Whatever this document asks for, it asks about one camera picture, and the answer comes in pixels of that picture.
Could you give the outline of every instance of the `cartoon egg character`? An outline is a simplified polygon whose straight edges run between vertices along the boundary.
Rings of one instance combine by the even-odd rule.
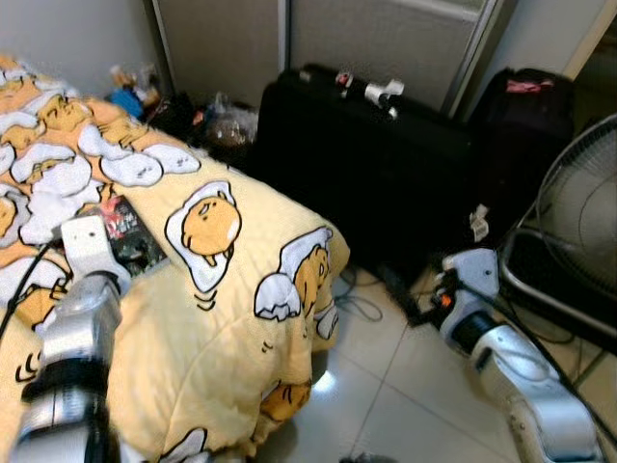
[[[24,150],[45,131],[45,124],[28,113],[13,111],[0,115],[0,146],[11,145],[14,150]]]
[[[32,71],[32,69],[27,67],[24,63],[7,55],[0,55],[0,70],[5,73],[7,80],[28,75],[28,71]]]
[[[17,290],[23,274],[33,261],[33,257],[18,259],[0,269],[0,305],[6,307]],[[65,271],[49,260],[41,260],[28,278],[17,299],[15,314],[35,327],[51,313],[57,300],[66,291]]]
[[[18,189],[0,183],[0,249],[19,238],[19,228],[30,219],[28,198]]]
[[[212,181],[170,216],[165,235],[191,271],[199,291],[207,293],[225,275],[242,218],[229,183]]]
[[[257,287],[255,316],[284,321],[303,311],[309,315],[330,273],[328,242],[332,236],[332,230],[320,227],[282,248],[279,269]]]
[[[4,74],[7,82],[0,85],[0,113],[18,111],[40,95],[32,77],[26,75],[11,80],[6,71]]]
[[[84,204],[99,203],[102,183],[92,179],[92,167],[64,146],[36,143],[11,166],[11,176],[32,185],[30,220],[20,228],[24,244],[42,244],[52,230],[73,217]]]
[[[148,132],[148,126],[137,123],[127,116],[120,116],[98,127],[103,138],[110,144],[130,148],[131,144]]]
[[[275,422],[291,419],[310,399],[310,381],[281,384],[262,402],[260,412]]]
[[[159,463],[178,463],[192,461],[195,463],[209,461],[209,454],[204,450],[208,431],[197,427],[187,432],[180,442],[161,455]]]
[[[43,92],[30,101],[24,111],[37,116],[48,128],[72,131],[79,123],[92,115],[84,103],[67,98],[62,88]]]
[[[338,324],[338,308],[335,301],[332,301],[324,310],[315,313],[315,321],[317,322],[315,330],[317,335],[324,340],[329,340]]]

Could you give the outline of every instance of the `closet door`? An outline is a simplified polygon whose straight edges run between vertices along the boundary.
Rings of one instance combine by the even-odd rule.
[[[258,106],[279,72],[278,0],[154,0],[174,86]]]
[[[468,44],[477,45],[472,39],[482,32],[476,26],[484,27],[484,6],[484,0],[291,0],[291,66],[320,63],[380,83],[396,78],[406,95],[440,110]]]

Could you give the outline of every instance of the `book cover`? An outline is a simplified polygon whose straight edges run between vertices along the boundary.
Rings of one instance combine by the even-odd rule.
[[[125,196],[116,196],[81,215],[99,215],[103,219],[114,257],[132,278],[167,258]]]

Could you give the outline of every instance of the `bed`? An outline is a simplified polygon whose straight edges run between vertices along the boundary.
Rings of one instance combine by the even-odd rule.
[[[326,175],[314,188],[327,188]],[[255,455],[309,399],[311,352],[335,342],[343,237],[206,152],[0,57],[0,313],[54,229],[118,195],[168,260],[121,302],[114,426],[148,460]],[[51,251],[19,295],[0,347],[2,461],[37,374],[39,334],[70,285],[66,260]]]

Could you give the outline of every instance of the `blanket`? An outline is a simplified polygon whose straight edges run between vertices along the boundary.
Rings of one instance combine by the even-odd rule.
[[[315,188],[328,187],[323,174]],[[255,455],[309,399],[311,352],[335,342],[343,237],[205,152],[0,57],[0,315],[54,229],[117,195],[169,260],[121,301],[114,426],[149,460]],[[50,251],[19,294],[0,347],[2,461],[26,409],[21,391],[37,375],[39,335],[71,283]]]

